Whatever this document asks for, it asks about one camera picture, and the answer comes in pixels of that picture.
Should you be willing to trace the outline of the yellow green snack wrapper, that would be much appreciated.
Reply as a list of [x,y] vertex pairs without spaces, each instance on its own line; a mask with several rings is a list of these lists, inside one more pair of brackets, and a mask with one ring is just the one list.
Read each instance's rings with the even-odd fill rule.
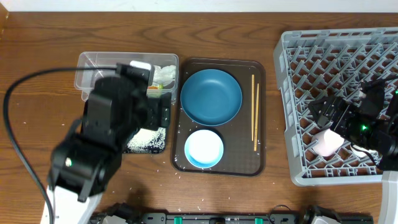
[[149,86],[147,89],[148,90],[162,90],[164,88],[163,84],[156,84]]

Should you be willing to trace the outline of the white cup pink inside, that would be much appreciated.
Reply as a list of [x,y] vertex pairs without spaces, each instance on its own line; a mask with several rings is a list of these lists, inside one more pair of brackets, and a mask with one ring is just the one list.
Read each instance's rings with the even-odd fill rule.
[[314,135],[312,142],[318,141],[313,150],[319,156],[328,157],[335,153],[344,143],[345,139],[331,129],[326,129]]

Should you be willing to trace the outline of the white tissue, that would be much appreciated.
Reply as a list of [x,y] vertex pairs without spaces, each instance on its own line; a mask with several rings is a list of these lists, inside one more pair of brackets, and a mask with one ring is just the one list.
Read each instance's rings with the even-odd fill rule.
[[167,86],[175,81],[175,65],[168,65],[165,67],[154,65],[154,69],[153,85]]

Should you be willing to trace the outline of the dark blue plate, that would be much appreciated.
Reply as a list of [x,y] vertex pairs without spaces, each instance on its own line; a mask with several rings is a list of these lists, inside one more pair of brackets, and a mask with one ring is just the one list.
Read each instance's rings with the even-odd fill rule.
[[229,73],[204,69],[185,81],[180,101],[192,121],[204,126],[219,126],[239,113],[243,93],[238,81]]

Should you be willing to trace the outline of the light blue bowl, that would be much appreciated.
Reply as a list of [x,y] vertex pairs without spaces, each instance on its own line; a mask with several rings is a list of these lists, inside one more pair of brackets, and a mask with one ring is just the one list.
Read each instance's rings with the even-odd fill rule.
[[189,135],[184,144],[184,153],[188,162],[194,167],[212,168],[223,157],[224,144],[214,131],[201,129]]

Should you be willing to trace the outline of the white cup green inside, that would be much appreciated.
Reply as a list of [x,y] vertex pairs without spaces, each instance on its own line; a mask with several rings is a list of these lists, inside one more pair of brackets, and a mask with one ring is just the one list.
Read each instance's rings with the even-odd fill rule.
[[358,157],[361,157],[361,158],[367,157],[367,154],[371,154],[371,155],[378,154],[378,152],[375,150],[365,149],[363,147],[359,147],[354,144],[350,145],[350,148],[354,154],[356,154]]

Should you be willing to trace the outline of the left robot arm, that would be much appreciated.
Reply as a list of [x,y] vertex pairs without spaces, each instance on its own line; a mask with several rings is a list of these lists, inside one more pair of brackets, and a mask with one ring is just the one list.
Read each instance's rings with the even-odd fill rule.
[[53,150],[42,223],[87,223],[121,166],[129,141],[141,130],[170,124],[171,96],[147,96],[154,66],[117,64],[97,79],[65,139]]

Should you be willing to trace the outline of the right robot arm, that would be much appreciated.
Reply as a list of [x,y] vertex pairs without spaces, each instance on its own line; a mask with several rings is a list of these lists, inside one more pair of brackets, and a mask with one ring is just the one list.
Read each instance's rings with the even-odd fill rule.
[[309,103],[308,108],[319,126],[330,123],[330,130],[347,140],[371,161],[369,150],[382,157],[374,165],[383,171],[382,204],[379,223],[397,223],[397,91],[387,108],[388,120],[379,119],[384,105],[388,79],[362,81],[361,105],[348,103],[340,96],[326,96]]

